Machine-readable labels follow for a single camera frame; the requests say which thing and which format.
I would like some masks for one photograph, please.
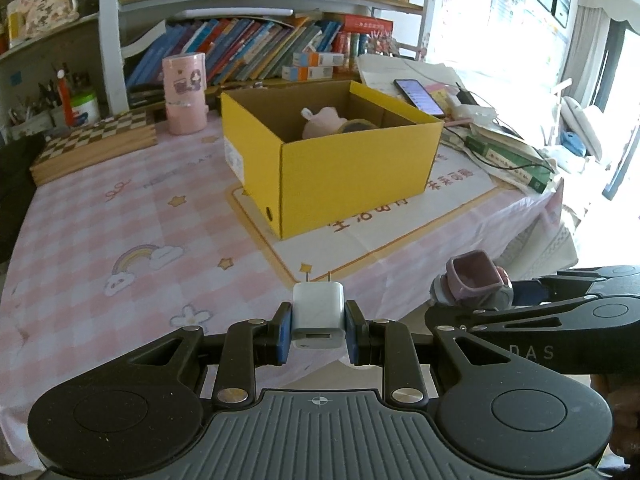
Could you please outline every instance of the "metal screw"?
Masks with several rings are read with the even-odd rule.
[[[391,396],[396,402],[402,402],[402,404],[415,404],[424,399],[424,394],[415,388],[400,388],[394,391]]]
[[[218,399],[225,404],[237,404],[238,402],[244,402],[249,397],[249,394],[242,388],[225,388],[218,392]]]

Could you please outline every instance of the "smartphone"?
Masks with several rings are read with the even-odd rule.
[[[418,110],[434,117],[441,118],[445,116],[442,108],[438,106],[437,102],[434,101],[433,97],[429,95],[418,80],[396,79],[394,83]]]

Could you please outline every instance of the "pink cup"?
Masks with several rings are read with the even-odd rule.
[[[165,57],[162,71],[169,132],[188,135],[203,130],[209,111],[204,95],[207,89],[205,55],[199,52]]]

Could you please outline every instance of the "charger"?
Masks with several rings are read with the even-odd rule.
[[[344,289],[338,282],[293,286],[291,339],[296,348],[328,349],[344,345]]]

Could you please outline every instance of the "blue sticker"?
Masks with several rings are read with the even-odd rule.
[[[22,72],[18,71],[10,77],[11,86],[18,86],[22,82]]]

